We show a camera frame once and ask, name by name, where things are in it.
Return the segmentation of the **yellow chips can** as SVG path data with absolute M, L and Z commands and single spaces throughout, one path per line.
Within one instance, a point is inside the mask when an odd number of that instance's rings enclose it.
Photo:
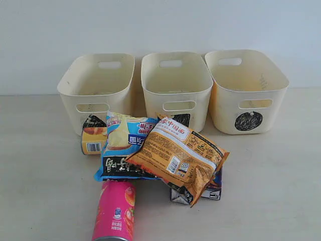
M 107 141 L 107 127 L 84 128 L 81 134 L 81 148 L 84 155 L 100 155 Z

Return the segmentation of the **orange instant noodle packet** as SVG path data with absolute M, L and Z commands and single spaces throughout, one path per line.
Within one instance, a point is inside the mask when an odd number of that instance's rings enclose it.
M 173 118 L 158 118 L 141 148 L 126 161 L 162 179 L 194 206 L 230 153 Z

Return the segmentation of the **cream plastic bin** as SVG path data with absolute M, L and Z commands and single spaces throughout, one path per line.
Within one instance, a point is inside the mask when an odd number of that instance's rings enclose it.
M 141 85 L 148 117 L 163 114 L 197 132 L 204 128 L 213 80 L 201 55 L 148 54 L 141 61 Z
M 88 54 L 71 64 L 57 90 L 77 135 L 90 114 L 132 115 L 134 68 L 135 58 L 125 53 Z
M 212 51 L 205 62 L 214 83 L 209 113 L 215 128 L 230 135 L 269 131 L 289 86 L 282 71 L 255 50 Z

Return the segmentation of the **right cream plastic bin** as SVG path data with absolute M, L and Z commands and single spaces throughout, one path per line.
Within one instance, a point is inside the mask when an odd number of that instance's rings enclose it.
M 282 71 L 255 50 L 212 51 L 205 62 L 214 83 L 209 113 L 215 128 L 230 135 L 269 131 L 289 86 Z

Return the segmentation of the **left cream plastic bin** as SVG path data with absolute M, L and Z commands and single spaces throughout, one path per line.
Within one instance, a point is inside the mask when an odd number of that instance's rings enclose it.
M 135 58 L 125 53 L 88 54 L 71 64 L 57 90 L 77 135 L 90 114 L 132 115 L 134 68 Z

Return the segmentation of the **blue white milk carton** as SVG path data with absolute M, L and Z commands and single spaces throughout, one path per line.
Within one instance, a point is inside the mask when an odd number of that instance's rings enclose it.
M 185 188 L 181 187 L 178 191 L 170 189 L 170 201 L 189 205 L 193 201 L 193 195 Z

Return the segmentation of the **pink chips can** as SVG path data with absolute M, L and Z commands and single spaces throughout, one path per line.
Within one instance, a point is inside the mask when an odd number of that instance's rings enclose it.
M 135 197 L 132 183 L 104 181 L 92 240 L 133 240 Z

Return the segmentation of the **blue instant noodle packet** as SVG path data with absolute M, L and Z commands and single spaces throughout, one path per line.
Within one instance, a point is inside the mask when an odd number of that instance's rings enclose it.
M 107 179 L 156 180 L 156 176 L 128 163 L 126 158 L 140 150 L 157 123 L 156 118 L 132 117 L 108 111 L 107 141 L 101 152 L 101 166 L 94 179 L 98 182 Z

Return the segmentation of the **middle cream plastic bin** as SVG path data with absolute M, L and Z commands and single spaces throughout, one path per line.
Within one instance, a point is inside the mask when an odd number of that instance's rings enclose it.
M 148 54 L 141 61 L 141 85 L 148 117 L 163 114 L 197 132 L 204 128 L 213 80 L 201 55 Z

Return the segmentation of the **purple juice carton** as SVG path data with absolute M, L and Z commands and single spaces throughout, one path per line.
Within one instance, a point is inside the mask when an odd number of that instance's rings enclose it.
M 222 195 L 222 171 L 221 168 L 216 174 L 215 178 L 209 183 L 204 190 L 202 197 L 213 200 L 220 200 Z

